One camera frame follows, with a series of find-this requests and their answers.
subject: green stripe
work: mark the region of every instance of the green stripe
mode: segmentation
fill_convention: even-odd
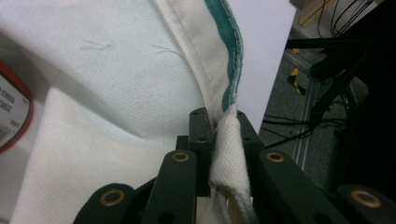
[[[230,105],[235,104],[236,100],[236,91],[242,69],[242,37],[227,1],[205,0],[205,3],[215,19],[219,35],[228,50],[227,74],[229,85],[222,99],[222,109],[225,111]]]

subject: white label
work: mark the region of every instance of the white label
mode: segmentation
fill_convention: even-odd
[[[0,147],[23,126],[29,112],[29,100],[0,75]]]

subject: white fabric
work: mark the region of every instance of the white fabric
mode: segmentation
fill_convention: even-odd
[[[213,215],[211,223],[254,219],[247,176],[217,178],[230,174],[233,162],[235,177],[246,172],[236,108],[224,119],[219,109],[228,85],[226,48],[204,2],[185,6],[165,12],[188,27],[176,42],[150,1],[1,3],[0,33],[22,48],[50,84],[11,223],[72,223],[102,186],[139,187],[157,174],[176,137],[188,133],[190,112],[203,106],[219,121],[223,139],[211,170],[218,192],[205,213]],[[202,26],[194,26],[194,17]],[[206,31],[208,39],[201,38]],[[187,40],[177,38],[182,34],[193,34],[190,44],[181,44]],[[225,151],[230,137],[236,145]],[[237,158],[229,161],[228,153]],[[236,212],[230,216],[227,209]]]

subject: green trim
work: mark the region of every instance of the green trim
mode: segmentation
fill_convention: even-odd
[[[219,35],[228,50],[227,74],[229,85],[222,99],[222,109],[225,111],[236,101],[236,92],[242,69],[242,36],[227,1],[205,0],[205,3],[215,19]]]

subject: gray floor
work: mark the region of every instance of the gray floor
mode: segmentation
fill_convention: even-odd
[[[293,28],[290,31],[290,39],[292,38],[307,38],[307,35],[304,34],[304,29],[301,29],[297,22],[293,24]],[[320,53],[320,49],[300,49],[298,54],[293,53],[290,49],[285,50],[265,112],[267,116],[264,119],[279,122],[292,122],[291,119],[304,119],[304,115],[310,109],[309,106],[306,106],[307,100],[311,99],[315,102],[332,85],[332,80],[330,79],[319,83],[309,78],[310,66],[325,57],[326,55]],[[297,92],[288,82],[288,77],[296,67],[300,70],[296,80],[300,86],[305,88],[305,95]],[[358,103],[367,94],[365,85],[357,78],[351,82],[351,89],[355,92]],[[338,96],[323,118],[346,119],[347,111],[345,103],[344,97],[342,95]],[[268,116],[277,116],[284,119],[276,119]],[[306,138],[291,140],[272,147],[272,144],[300,133],[303,126],[263,123],[260,137],[265,146],[285,152],[294,158],[311,180],[319,188],[326,190],[331,186],[332,171],[336,164],[334,153],[337,149],[338,139],[334,131],[343,127],[342,121],[338,121],[337,123],[322,123]],[[305,144],[306,147],[299,147],[300,144]]]

